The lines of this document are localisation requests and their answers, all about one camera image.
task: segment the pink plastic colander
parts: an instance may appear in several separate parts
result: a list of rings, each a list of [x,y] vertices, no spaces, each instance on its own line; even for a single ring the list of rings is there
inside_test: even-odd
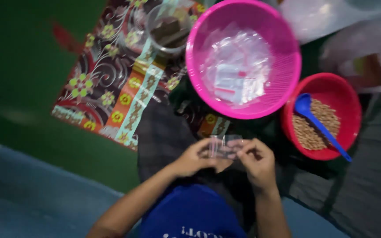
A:
[[[257,31],[268,42],[274,59],[265,94],[259,102],[240,109],[217,100],[200,74],[200,66],[208,54],[202,47],[205,39],[215,29],[224,29],[231,22],[242,29]],[[232,118],[255,119],[277,111],[288,100],[301,73],[301,54],[292,30],[274,8],[255,0],[225,0],[210,7],[194,24],[186,46],[186,66],[193,87],[211,108]]]

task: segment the blue plastic ladle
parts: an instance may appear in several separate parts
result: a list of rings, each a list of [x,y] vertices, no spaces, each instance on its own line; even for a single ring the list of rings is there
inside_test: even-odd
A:
[[[333,146],[342,154],[342,156],[348,161],[351,162],[352,158],[349,154],[340,146],[337,140],[330,134],[329,130],[311,113],[311,95],[308,93],[301,94],[296,98],[295,110],[307,117],[324,135],[325,137],[333,144]]]

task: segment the small plastic bag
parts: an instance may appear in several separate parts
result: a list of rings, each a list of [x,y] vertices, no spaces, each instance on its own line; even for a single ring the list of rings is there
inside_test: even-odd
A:
[[[217,100],[240,108],[264,94],[273,57],[257,32],[233,22],[210,33],[203,48],[208,56],[200,67],[201,76]]]
[[[236,153],[242,149],[242,137],[239,135],[211,136],[209,158],[237,159]]]

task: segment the red plastic bowl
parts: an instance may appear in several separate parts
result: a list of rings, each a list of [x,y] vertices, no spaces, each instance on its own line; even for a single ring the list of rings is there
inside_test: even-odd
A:
[[[299,144],[293,129],[292,115],[295,100],[303,93],[310,93],[312,98],[336,110],[336,116],[340,119],[340,129],[336,139],[345,150],[351,147],[361,127],[362,111],[357,93],[342,77],[331,73],[319,73],[302,80],[282,110],[283,131],[302,154],[314,160],[332,160],[340,156],[332,146],[322,150],[308,150]]]

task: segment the hand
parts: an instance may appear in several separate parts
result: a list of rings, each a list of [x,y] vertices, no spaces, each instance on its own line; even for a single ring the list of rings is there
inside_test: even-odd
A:
[[[244,140],[242,144],[243,148],[237,152],[237,156],[246,167],[249,181],[262,192],[276,191],[272,150],[256,138]]]
[[[215,167],[219,159],[200,157],[200,152],[207,148],[210,142],[212,142],[211,138],[205,138],[189,146],[176,161],[168,165],[169,168],[178,177],[189,177],[200,169]]]

